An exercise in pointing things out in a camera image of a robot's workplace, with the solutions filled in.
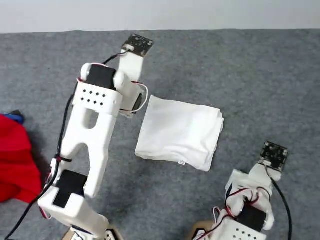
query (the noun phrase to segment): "red wire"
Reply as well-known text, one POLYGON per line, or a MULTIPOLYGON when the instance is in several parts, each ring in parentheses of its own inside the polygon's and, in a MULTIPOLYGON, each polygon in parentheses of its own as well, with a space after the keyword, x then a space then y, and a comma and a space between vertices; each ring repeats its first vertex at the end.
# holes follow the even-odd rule
POLYGON ((211 234, 214 230, 216 230, 224 221, 225 218, 230 217, 230 218, 234 218, 233 216, 230 216, 229 214, 224 215, 223 218, 221 219, 220 223, 215 226, 214 228, 212 228, 211 230, 207 231, 206 233, 204 233, 201 237, 199 237, 197 240, 201 240, 203 238, 205 238, 206 236, 208 236, 209 234, 211 234))

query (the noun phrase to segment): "floor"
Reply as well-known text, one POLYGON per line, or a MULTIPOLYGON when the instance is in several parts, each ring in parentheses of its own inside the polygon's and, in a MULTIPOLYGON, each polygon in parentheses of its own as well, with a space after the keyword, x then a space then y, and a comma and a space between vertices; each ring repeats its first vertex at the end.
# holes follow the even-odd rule
MULTIPOLYGON (((316 239, 320 222, 320 30, 137 31, 155 41, 140 81, 156 97, 220 108, 224 128, 209 172, 134 154, 146 109, 119 117, 94 209, 125 240, 183 240, 197 221, 223 207, 233 169, 250 171, 266 140, 289 149, 278 183, 290 205, 293 239, 316 239)), ((0 112, 21 110, 43 173, 54 156, 63 112, 81 66, 120 50, 131 32, 0 34, 0 112)), ((114 61, 111 67, 117 67, 114 61)), ((88 173, 84 149, 74 170, 88 173)), ((280 196, 271 200, 283 240, 288 219, 280 196)), ((26 204, 0 204, 0 237, 26 204)), ((34 206, 15 240, 60 240, 67 228, 44 220, 34 206)))

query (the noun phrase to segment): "wire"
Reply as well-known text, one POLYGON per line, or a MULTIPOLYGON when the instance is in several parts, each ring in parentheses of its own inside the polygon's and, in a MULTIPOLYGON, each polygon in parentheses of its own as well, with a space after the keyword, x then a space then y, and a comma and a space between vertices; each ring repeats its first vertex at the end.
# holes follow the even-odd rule
POLYGON ((288 202, 285 198, 285 195, 283 194, 283 192, 281 191, 280 187, 278 186, 278 184, 276 183, 276 181, 269 175, 269 172, 268 172, 268 169, 267 169, 267 166, 265 165, 265 171, 266 171, 266 174, 268 174, 269 178, 271 179, 275 189, 278 191, 278 193, 280 194, 281 198, 282 198, 282 201, 284 203, 284 206, 285 206, 285 209, 286 209, 286 213, 288 215, 288 220, 289 220, 289 230, 288 230, 288 240, 291 240, 292 238, 292 217, 291 217, 291 212, 290 212, 290 208, 289 208, 289 205, 288 205, 288 202))
POLYGON ((136 113, 138 111, 140 111, 144 105, 147 103, 148 101, 148 97, 149 97, 149 89, 146 85, 144 85, 143 83, 141 82, 137 82, 137 81, 131 81, 132 83, 134 84, 137 84, 137 85, 140 85, 140 86, 143 86, 145 88, 145 100, 144 102, 141 104, 141 106, 137 109, 137 110, 125 110, 125 109, 120 109, 120 111, 124 111, 124 112, 129 112, 129 113, 136 113))
POLYGON ((262 190, 265 190, 265 192, 268 194, 268 196, 269 196, 269 202, 270 202, 270 200, 271 200, 271 195, 270 195, 270 193, 269 193, 269 191, 267 190, 267 189, 265 189, 264 187, 262 187, 262 186, 258 186, 257 188, 256 188, 257 190, 258 189, 262 189, 262 190))
POLYGON ((4 238, 4 240, 9 240, 9 238, 12 236, 12 234, 14 234, 14 232, 19 228, 19 226, 21 225, 21 223, 23 222, 23 220, 27 216, 28 212, 30 211, 31 207, 49 190, 49 188, 55 182, 55 179, 56 179, 56 177, 58 175, 58 171, 59 171, 59 164, 60 164, 59 157, 60 157, 60 153, 61 153, 62 140, 63 140, 64 132, 65 132, 65 126, 66 126, 66 121, 67 121, 67 116, 68 116, 68 109, 69 109, 69 106, 70 106, 70 103, 71 103, 73 97, 74 97, 74 95, 70 96, 70 98, 68 99, 68 102, 67 102, 67 104, 65 106, 64 115, 63 115, 63 121, 62 121, 62 127, 61 127, 61 131, 60 131, 59 139, 58 139, 58 145, 57 145, 57 148, 56 148, 56 156, 55 156, 56 164, 55 164, 55 169, 54 169, 53 176, 52 176, 50 182, 44 187, 42 192, 34 200, 32 200, 32 202, 29 203, 28 207, 25 209, 25 211, 22 214, 22 216, 20 217, 19 221, 13 227, 11 232, 4 238))
POLYGON ((48 191, 48 189, 53 185, 55 178, 58 175, 58 169, 59 169, 59 161, 56 161, 56 165, 55 165, 55 169, 54 169, 54 174, 53 174, 53 178, 51 179, 51 181, 44 187, 44 189, 42 190, 42 192, 34 199, 32 200, 32 202, 29 203, 28 207, 25 209, 24 213, 22 214, 22 216, 20 217, 19 221, 16 223, 16 225, 13 227, 13 229, 11 230, 11 232, 4 238, 5 240, 8 240, 12 234, 14 234, 14 232, 18 229, 18 227, 21 225, 21 223, 23 222, 23 220, 25 219, 25 217, 27 216, 29 210, 31 209, 31 207, 48 191))
POLYGON ((222 222, 224 221, 224 219, 225 219, 225 218, 228 218, 228 217, 233 218, 233 217, 232 217, 231 215, 229 215, 229 214, 224 215, 223 218, 221 219, 220 223, 219 223, 217 226, 215 226, 215 227, 212 228, 211 230, 207 231, 206 233, 203 233, 203 235, 201 235, 201 237, 197 238, 196 240, 201 240, 201 239, 205 238, 206 236, 208 236, 209 234, 211 234, 214 230, 216 230, 218 227, 220 227, 220 225, 222 224, 222 222))
POLYGON ((84 238, 82 236, 79 235, 79 233, 77 233, 76 231, 74 232, 79 238, 81 238, 81 240, 84 240, 84 238))
POLYGON ((130 50, 127 50, 127 51, 124 51, 124 52, 120 52, 120 53, 117 53, 111 57, 109 57, 107 60, 105 60, 102 64, 103 65, 106 65, 108 62, 110 62, 111 60, 117 58, 117 57, 120 57, 120 56, 123 56, 125 55, 127 52, 130 52, 130 50))
POLYGON ((213 218, 214 218, 214 224, 217 224, 217 216, 216 216, 216 211, 219 213, 221 213, 221 210, 219 207, 215 206, 214 208, 212 208, 212 214, 213 214, 213 218))

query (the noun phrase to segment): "black cable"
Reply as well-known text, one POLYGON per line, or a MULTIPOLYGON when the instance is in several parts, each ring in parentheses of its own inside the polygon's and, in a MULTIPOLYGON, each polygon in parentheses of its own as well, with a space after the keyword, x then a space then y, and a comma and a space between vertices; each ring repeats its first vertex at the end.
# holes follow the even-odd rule
MULTIPOLYGON (((67 116, 68 116, 68 109, 70 106, 70 103, 73 99, 74 95, 71 95, 70 98, 68 99, 68 102, 66 103, 65 106, 65 110, 64 110, 64 115, 63 115, 63 121, 62 121, 62 127, 61 127, 61 131, 60 131, 60 135, 59 135, 59 139, 58 139, 58 146, 56 148, 56 158, 58 158, 60 156, 61 153, 61 145, 62 145, 62 140, 64 137, 64 132, 65 132, 65 126, 66 126, 66 121, 67 121, 67 116)), ((27 216, 28 212, 30 211, 31 207, 48 191, 48 189, 54 184, 55 179, 58 175, 58 170, 59 170, 59 161, 56 161, 55 164, 55 169, 54 169, 54 173, 53 176, 50 180, 50 182, 44 187, 44 189, 42 190, 42 192, 34 199, 32 200, 32 202, 29 203, 28 207, 25 209, 24 213, 22 214, 22 216, 20 217, 19 221, 16 223, 16 225, 13 227, 13 229, 11 230, 11 232, 4 238, 4 240, 9 240, 9 238, 12 236, 12 234, 14 234, 14 232, 19 228, 19 226, 21 225, 21 223, 23 222, 23 220, 25 219, 25 217, 27 216)))
POLYGON ((56 155, 58 157, 60 157, 60 153, 61 153, 61 145, 62 145, 62 140, 64 139, 64 132, 65 132, 65 127, 66 127, 66 122, 67 122, 67 116, 68 116, 68 109, 69 106, 71 104, 71 101, 74 99, 74 94, 72 94, 68 101, 66 102, 66 106, 64 109, 64 114, 63 114, 63 121, 62 121, 62 126, 61 126, 61 130, 60 130, 60 135, 59 135, 59 139, 58 139, 58 145, 56 147, 56 155))
POLYGON ((280 190, 280 187, 278 186, 278 184, 276 183, 276 181, 270 177, 274 187, 277 189, 277 191, 279 192, 281 198, 282 198, 282 201, 284 203, 284 206, 285 206, 285 209, 286 209, 286 213, 288 215, 288 219, 289 219, 289 231, 288 231, 288 240, 291 240, 291 237, 292 237, 292 217, 291 217, 291 212, 290 212, 290 208, 289 208, 289 205, 288 205, 288 202, 285 198, 285 195, 282 193, 282 191, 280 190))
POLYGON ((81 240, 84 240, 84 238, 82 236, 79 235, 79 233, 77 233, 76 231, 74 232, 79 238, 81 238, 81 240))
POLYGON ((109 57, 107 60, 105 60, 102 64, 103 65, 106 65, 108 62, 110 62, 111 60, 115 59, 116 57, 119 57, 119 56, 122 56, 124 54, 126 54, 127 52, 130 52, 130 50, 127 50, 127 51, 124 51, 124 52, 120 52, 120 53, 117 53, 111 57, 109 57))

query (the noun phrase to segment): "white wall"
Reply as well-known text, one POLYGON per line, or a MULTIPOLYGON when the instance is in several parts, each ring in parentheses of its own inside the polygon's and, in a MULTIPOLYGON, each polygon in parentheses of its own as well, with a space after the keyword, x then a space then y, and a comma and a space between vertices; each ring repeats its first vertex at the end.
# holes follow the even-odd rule
POLYGON ((0 0, 0 33, 320 28, 320 0, 0 0))

